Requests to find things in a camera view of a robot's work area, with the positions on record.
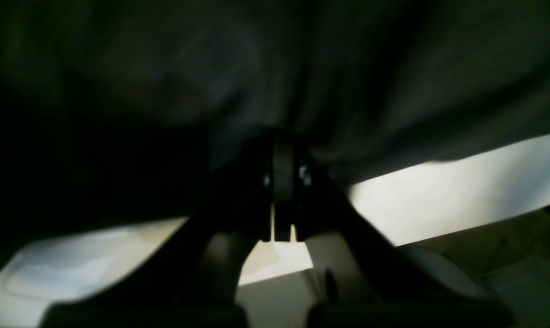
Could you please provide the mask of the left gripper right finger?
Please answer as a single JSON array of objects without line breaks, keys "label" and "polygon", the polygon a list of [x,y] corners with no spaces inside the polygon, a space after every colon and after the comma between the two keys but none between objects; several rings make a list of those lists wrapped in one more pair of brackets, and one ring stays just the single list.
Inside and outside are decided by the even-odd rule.
[{"label": "left gripper right finger", "polygon": [[309,328],[510,328],[500,300],[465,296],[392,245],[354,208],[297,137],[292,224],[304,241],[324,299]]}]

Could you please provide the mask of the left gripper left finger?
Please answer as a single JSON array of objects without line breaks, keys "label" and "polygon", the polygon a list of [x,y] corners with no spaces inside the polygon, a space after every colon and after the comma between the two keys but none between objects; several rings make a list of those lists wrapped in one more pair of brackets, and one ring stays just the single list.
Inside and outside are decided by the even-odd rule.
[{"label": "left gripper left finger", "polygon": [[247,328],[235,303],[242,268],[270,241],[273,137],[250,141],[219,170],[207,200],[121,282],[53,306],[43,328]]}]

